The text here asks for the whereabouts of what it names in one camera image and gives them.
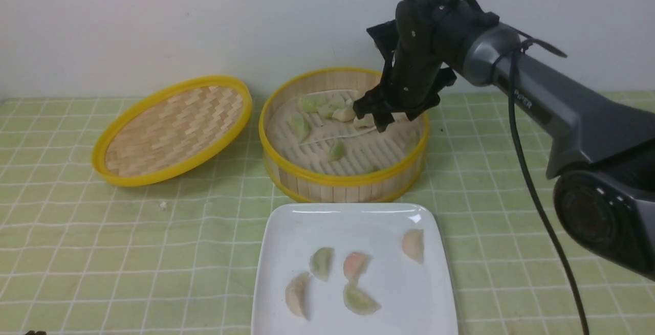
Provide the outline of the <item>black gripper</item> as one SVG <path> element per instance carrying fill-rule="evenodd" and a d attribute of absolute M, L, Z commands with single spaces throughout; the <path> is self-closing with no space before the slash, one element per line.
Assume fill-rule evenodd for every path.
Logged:
<path fill-rule="evenodd" d="M 358 120 L 374 114 L 379 133 L 395 123 L 393 113 L 415 119 L 440 102 L 438 93 L 445 86 L 445 76 L 439 72 L 445 60 L 433 48 L 433 12 L 444 2 L 447 0 L 402 0 L 393 20 L 366 29 L 384 58 L 383 75 L 366 98 L 353 102 L 353 111 Z"/>

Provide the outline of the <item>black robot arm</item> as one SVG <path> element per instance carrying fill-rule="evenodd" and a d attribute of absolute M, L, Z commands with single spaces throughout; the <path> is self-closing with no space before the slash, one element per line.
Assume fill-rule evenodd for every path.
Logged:
<path fill-rule="evenodd" d="M 402 0 L 395 18 L 367 28 L 384 58 L 380 83 L 354 102 L 384 132 L 440 103 L 459 75 L 495 86 L 552 138 L 547 178 L 564 230 L 591 253 L 653 279 L 654 116 L 604 97 L 530 57 L 543 40 L 506 25 L 476 0 Z"/>

